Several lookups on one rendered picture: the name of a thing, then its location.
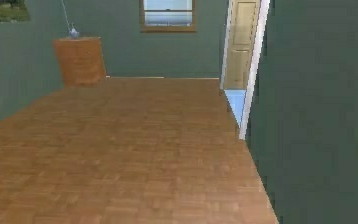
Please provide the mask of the beige panelled room door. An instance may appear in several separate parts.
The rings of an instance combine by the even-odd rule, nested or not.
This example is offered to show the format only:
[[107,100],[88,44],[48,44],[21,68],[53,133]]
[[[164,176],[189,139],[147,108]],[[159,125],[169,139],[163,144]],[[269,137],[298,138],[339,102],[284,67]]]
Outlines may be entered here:
[[224,89],[247,89],[260,1],[232,0]]

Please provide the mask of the wooden framed window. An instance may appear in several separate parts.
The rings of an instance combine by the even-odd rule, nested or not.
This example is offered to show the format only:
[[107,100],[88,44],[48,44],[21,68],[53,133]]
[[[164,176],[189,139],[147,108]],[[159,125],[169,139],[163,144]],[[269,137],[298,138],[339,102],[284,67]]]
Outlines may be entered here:
[[196,0],[139,0],[141,31],[195,32]]

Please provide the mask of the brown wooden cabinet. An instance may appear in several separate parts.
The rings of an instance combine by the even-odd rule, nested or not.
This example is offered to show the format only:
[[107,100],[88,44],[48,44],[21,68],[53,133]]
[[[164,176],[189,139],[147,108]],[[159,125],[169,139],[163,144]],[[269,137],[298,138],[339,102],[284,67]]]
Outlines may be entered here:
[[106,77],[100,37],[59,38],[53,47],[65,86],[94,85]]

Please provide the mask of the green landscape wall picture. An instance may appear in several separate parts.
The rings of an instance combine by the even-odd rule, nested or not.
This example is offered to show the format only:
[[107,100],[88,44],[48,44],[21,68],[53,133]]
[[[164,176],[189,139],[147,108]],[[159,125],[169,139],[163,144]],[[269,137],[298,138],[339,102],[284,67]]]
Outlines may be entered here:
[[26,0],[0,0],[0,23],[29,21]]

